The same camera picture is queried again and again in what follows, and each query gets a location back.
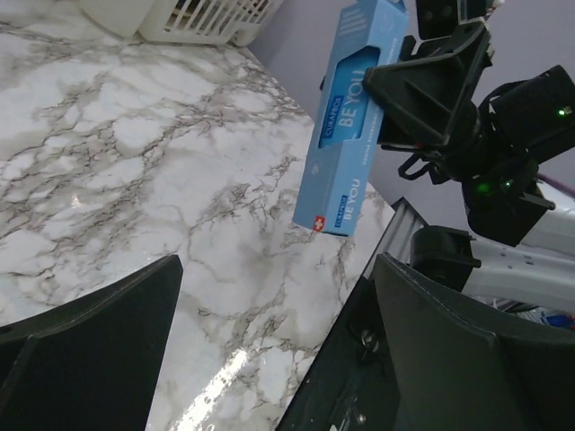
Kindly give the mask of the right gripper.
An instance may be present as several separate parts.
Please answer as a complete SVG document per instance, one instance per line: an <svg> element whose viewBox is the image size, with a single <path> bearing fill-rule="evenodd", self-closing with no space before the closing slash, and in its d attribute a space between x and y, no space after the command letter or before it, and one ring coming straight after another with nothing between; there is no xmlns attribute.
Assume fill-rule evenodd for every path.
<svg viewBox="0 0 575 431"><path fill-rule="evenodd" d="M435 182L469 178L485 159L472 96L491 66L490 40L484 20L466 22L397 63L370 67L363 86L385 114L378 144L427 162Z"/></svg>

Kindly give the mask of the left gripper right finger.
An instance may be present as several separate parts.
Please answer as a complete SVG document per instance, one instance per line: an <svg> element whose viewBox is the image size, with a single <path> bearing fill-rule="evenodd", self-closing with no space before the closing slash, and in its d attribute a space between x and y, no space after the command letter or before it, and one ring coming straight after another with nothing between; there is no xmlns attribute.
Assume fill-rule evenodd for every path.
<svg viewBox="0 0 575 431"><path fill-rule="evenodd" d="M572 430L574 334L498 311L387 254L377 300L410 430Z"/></svg>

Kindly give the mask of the light blue box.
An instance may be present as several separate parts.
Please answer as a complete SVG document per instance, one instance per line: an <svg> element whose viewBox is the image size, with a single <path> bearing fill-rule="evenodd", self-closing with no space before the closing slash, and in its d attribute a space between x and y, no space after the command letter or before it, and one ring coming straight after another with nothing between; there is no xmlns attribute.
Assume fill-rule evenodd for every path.
<svg viewBox="0 0 575 431"><path fill-rule="evenodd" d="M358 1L341 10L295 224L318 233L354 234L384 118L363 80L369 68L398 60L408 22L401 1Z"/></svg>

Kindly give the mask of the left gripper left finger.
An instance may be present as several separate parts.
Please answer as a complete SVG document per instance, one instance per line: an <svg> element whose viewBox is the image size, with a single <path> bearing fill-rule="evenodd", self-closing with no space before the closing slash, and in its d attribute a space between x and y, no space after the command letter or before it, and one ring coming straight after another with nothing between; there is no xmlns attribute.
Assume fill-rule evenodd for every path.
<svg viewBox="0 0 575 431"><path fill-rule="evenodd" d="M1 329L3 430L146 428L181 289L178 256Z"/></svg>

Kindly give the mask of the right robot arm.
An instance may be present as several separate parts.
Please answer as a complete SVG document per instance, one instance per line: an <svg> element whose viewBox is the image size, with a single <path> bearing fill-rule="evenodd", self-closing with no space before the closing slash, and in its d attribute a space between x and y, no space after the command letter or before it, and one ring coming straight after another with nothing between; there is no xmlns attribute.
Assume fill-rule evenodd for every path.
<svg viewBox="0 0 575 431"><path fill-rule="evenodd" d="M474 104L491 58L487 22L475 19L422 44L407 38L399 62L366 72L385 112L379 144L407 154L399 175L462 187L468 229L424 225L409 263L465 295L572 312L574 197L539 168L574 146L574 83L554 66Z"/></svg>

